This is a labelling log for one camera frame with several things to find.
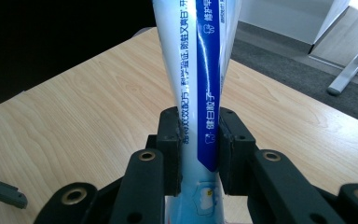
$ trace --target wooden table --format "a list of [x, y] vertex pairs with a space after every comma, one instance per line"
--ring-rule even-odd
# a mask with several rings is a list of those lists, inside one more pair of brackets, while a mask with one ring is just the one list
[[[28, 198], [0, 203], [0, 223], [33, 223], [73, 182], [98, 189], [123, 176], [130, 155], [174, 106], [153, 28], [0, 104], [0, 180]], [[234, 110], [260, 148], [288, 156], [317, 187], [358, 182], [358, 120], [234, 61], [221, 106]], [[244, 197], [225, 196], [227, 221], [251, 223]]]

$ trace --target white toothpaste tube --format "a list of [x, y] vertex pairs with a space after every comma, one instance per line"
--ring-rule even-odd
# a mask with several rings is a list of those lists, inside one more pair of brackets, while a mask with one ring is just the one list
[[182, 184], [165, 223], [224, 223], [217, 150], [220, 96], [241, 0], [153, 0], [166, 71], [183, 127]]

